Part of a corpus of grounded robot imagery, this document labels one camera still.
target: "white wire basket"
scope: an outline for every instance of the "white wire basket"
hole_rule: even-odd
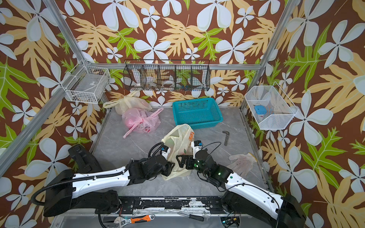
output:
[[[109,84],[110,74],[107,68],[85,65],[83,62],[75,67],[71,73],[72,80],[64,87],[71,101],[98,104],[106,86]]]
[[[254,86],[245,94],[245,99],[261,130],[283,130],[297,114],[299,109],[276,83],[271,85]]]

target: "black wire basket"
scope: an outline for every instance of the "black wire basket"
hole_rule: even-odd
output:
[[[126,59],[125,63],[123,82],[129,91],[208,91],[210,88],[211,73],[207,60]]]

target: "work glove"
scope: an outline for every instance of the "work glove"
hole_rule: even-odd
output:
[[[228,157],[231,161],[236,160],[232,164],[228,165],[227,168],[233,170],[240,176],[246,176],[247,173],[253,168],[253,163],[257,162],[252,154],[235,154]]]

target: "printed logo on bag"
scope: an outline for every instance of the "printed logo on bag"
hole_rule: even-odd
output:
[[[191,141],[194,138],[194,132],[190,132],[189,140]]]

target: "blue object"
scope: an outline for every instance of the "blue object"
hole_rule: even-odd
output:
[[[258,115],[265,115],[267,113],[266,108],[262,105],[255,106],[255,111]]]
[[[188,124],[192,129],[214,127],[223,121],[222,113],[213,98],[175,101],[172,110],[176,125]]]

